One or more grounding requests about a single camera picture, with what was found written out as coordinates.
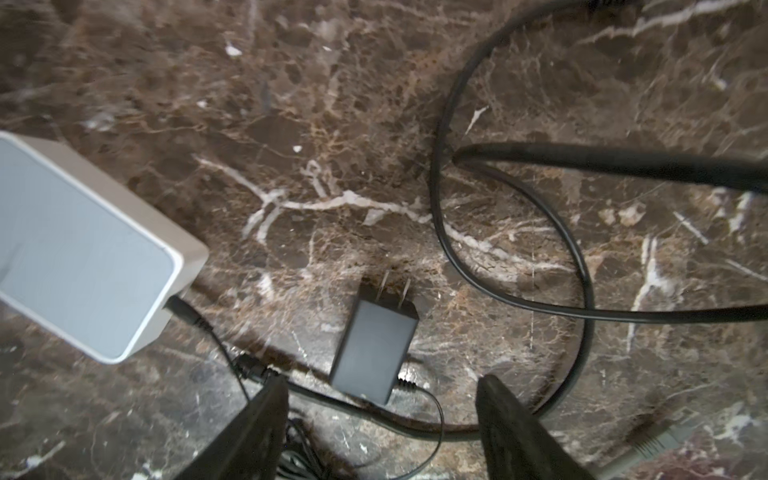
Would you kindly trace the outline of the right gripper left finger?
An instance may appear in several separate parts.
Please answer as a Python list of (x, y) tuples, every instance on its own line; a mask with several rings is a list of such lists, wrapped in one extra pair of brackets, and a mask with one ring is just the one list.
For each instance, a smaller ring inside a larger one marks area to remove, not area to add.
[(181, 473), (179, 479), (274, 479), (285, 442), (287, 381), (262, 390)]

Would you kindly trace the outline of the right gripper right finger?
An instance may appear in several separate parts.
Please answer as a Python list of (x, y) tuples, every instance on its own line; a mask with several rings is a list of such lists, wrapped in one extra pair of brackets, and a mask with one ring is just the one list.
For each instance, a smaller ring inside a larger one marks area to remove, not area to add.
[(490, 479), (591, 479), (494, 375), (480, 378), (476, 411)]

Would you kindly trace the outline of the small black power adapter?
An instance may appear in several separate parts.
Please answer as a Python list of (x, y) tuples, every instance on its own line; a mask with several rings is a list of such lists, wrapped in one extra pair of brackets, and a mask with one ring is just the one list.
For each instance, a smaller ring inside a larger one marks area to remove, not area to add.
[(335, 353), (329, 375), (337, 391), (385, 405), (398, 381), (420, 321), (408, 299), (410, 284), (388, 290), (390, 272), (378, 284), (364, 280)]

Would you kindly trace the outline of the white network switch box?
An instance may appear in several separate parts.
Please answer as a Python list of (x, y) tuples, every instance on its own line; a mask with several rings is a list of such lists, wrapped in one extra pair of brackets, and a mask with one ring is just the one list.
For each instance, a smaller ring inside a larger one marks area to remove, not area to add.
[(1, 135), (1, 298), (93, 359), (155, 341), (208, 247), (69, 146)]

